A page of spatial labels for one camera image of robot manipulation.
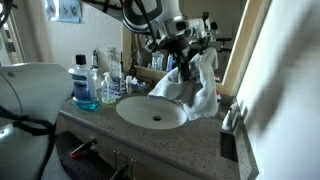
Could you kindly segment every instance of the bathroom sink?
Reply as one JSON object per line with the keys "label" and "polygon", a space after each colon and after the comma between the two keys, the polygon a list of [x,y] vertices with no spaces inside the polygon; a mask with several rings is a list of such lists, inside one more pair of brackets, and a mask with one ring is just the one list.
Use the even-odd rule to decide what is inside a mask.
{"label": "bathroom sink", "polygon": [[166,99],[134,96],[121,100],[117,113],[129,123],[150,129],[172,129],[187,120],[183,109]]}

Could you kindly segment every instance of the granite countertop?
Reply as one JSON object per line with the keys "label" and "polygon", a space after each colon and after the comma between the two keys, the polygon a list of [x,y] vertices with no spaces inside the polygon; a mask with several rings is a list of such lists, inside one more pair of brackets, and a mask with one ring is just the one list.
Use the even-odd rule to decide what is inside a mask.
{"label": "granite countertop", "polygon": [[222,119],[219,117],[187,121],[174,129],[154,130],[123,120],[116,112],[116,105],[100,103],[99,108],[88,111],[69,100],[63,104],[60,115],[201,179],[240,179],[238,163],[220,156]]}

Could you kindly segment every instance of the white wall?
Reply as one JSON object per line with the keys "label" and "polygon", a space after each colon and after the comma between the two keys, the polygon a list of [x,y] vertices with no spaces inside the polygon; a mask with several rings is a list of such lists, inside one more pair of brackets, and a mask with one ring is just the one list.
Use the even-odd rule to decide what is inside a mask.
{"label": "white wall", "polygon": [[91,66],[94,48],[98,48],[100,68],[106,71],[105,51],[116,48],[117,59],[123,47],[123,25],[99,10],[81,3],[82,24],[53,22],[47,19],[45,1],[25,0],[39,61],[58,63],[69,69],[76,54],[85,54]]}
{"label": "white wall", "polygon": [[238,92],[258,179],[320,175],[319,8],[272,1]]}

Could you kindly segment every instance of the towel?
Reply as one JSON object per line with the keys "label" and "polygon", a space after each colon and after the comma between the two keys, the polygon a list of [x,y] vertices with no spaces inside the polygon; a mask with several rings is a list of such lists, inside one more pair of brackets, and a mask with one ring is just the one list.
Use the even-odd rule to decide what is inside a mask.
{"label": "towel", "polygon": [[218,111],[213,70],[218,68],[215,48],[210,47],[189,62],[191,78],[183,81],[179,69],[167,73],[149,93],[149,98],[162,97],[182,103],[189,120],[213,117]]}

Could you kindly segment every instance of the plastic bottle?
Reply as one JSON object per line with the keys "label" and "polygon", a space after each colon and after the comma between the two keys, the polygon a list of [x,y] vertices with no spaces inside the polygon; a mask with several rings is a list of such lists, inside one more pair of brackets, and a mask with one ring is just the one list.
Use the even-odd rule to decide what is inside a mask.
{"label": "plastic bottle", "polygon": [[164,55],[160,51],[152,53],[152,69],[162,70],[162,60]]}
{"label": "plastic bottle", "polygon": [[106,104],[112,104],[116,102],[114,83],[110,77],[109,72],[105,72],[103,75],[105,77],[104,81],[101,82],[102,102]]}
{"label": "plastic bottle", "polygon": [[115,91],[114,94],[116,99],[119,99],[121,97],[121,92],[120,92],[121,69],[119,69],[120,62],[116,61],[113,55],[110,55],[109,61],[110,61],[109,73],[112,79],[112,84],[113,84],[112,87],[113,87],[113,90]]}
{"label": "plastic bottle", "polygon": [[127,93],[131,94],[132,93],[132,76],[126,77],[126,88],[127,88]]}
{"label": "plastic bottle", "polygon": [[127,90],[126,90],[126,82],[125,82],[123,73],[121,73],[121,79],[120,79],[120,92],[121,92],[121,95],[124,95],[127,92]]}
{"label": "plastic bottle", "polygon": [[169,54],[168,60],[167,60],[167,68],[166,68],[167,72],[170,72],[172,70],[172,63],[173,63],[173,54]]}
{"label": "plastic bottle", "polygon": [[136,77],[137,75],[137,69],[134,67],[134,59],[131,59],[131,66],[129,68],[129,75],[132,77]]}
{"label": "plastic bottle", "polygon": [[95,72],[86,68],[86,56],[76,55],[77,68],[69,69],[73,81],[73,100],[76,106],[82,109],[95,109],[99,106],[96,97]]}

